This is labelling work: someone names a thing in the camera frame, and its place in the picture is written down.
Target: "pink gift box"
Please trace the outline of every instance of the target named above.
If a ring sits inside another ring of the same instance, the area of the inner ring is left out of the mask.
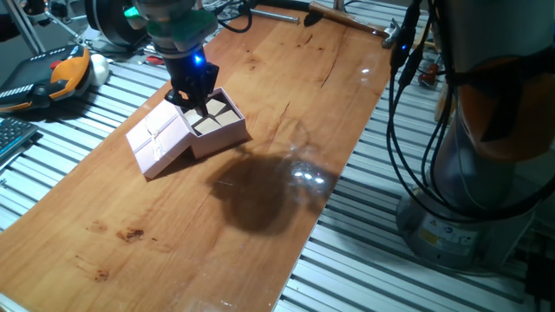
[[[224,89],[215,89],[209,99],[224,102],[239,119],[210,133],[197,135],[180,107],[162,101],[126,134],[145,177],[154,178],[189,147],[195,159],[200,159],[249,138],[245,117]]]

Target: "wooden table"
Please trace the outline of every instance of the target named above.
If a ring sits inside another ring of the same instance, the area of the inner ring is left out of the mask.
[[[380,41],[326,20],[222,31],[207,58],[252,140],[147,181],[125,133],[166,84],[0,234],[0,292],[31,311],[270,311],[389,78]]]

